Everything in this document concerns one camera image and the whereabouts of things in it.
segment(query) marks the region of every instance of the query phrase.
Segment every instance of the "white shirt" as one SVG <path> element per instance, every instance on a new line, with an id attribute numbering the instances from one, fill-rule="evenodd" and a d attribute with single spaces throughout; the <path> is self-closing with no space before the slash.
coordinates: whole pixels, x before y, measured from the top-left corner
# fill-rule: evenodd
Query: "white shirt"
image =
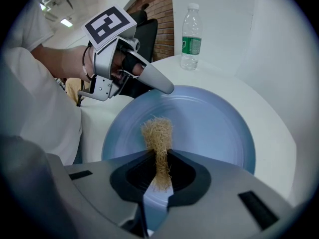
<path id="1" fill-rule="evenodd" d="M 39 4 L 31 1 L 2 49 L 0 133 L 19 135 L 70 165 L 82 133 L 81 110 L 31 54 L 52 35 Z"/>

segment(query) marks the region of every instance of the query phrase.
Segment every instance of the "ceiling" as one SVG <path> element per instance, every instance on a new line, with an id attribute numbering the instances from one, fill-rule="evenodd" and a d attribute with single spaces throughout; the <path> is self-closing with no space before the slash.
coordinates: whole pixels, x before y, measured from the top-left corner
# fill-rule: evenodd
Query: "ceiling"
<path id="1" fill-rule="evenodd" d="M 56 32 L 67 26 L 60 23 L 64 18 L 73 25 L 80 25 L 98 12 L 98 0 L 38 0 L 46 6 L 45 18 Z"/>

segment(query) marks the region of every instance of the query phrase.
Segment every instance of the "bottle cap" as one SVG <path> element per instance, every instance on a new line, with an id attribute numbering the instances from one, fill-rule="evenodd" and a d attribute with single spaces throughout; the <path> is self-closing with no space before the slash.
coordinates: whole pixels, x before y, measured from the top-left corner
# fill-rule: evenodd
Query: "bottle cap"
<path id="1" fill-rule="evenodd" d="M 199 5 L 198 4 L 196 4 L 196 3 L 189 3 L 188 4 L 188 7 L 187 7 L 188 9 L 195 9 L 195 10 L 199 10 Z"/>

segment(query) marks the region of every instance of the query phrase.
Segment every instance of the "white sleeve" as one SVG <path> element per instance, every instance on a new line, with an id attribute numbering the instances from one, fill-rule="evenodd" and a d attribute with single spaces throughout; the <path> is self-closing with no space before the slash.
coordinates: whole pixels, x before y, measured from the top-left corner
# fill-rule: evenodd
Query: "white sleeve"
<path id="1" fill-rule="evenodd" d="M 46 21 L 38 2 L 31 0 L 23 12 L 22 48 L 32 51 L 49 39 L 53 32 Z"/>

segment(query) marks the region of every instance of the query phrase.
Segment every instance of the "gray machine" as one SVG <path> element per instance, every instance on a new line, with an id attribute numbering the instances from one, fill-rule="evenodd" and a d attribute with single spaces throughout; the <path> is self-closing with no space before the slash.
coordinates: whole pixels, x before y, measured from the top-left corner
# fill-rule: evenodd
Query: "gray machine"
<path id="1" fill-rule="evenodd" d="M 156 173 L 154 153 L 64 167 L 58 156 L 20 138 L 3 138 L 0 146 L 14 197 L 52 235 L 148 237 L 143 194 Z M 178 150 L 167 158 L 174 194 L 155 239 L 266 238 L 291 213 L 276 192 L 235 165 Z"/>

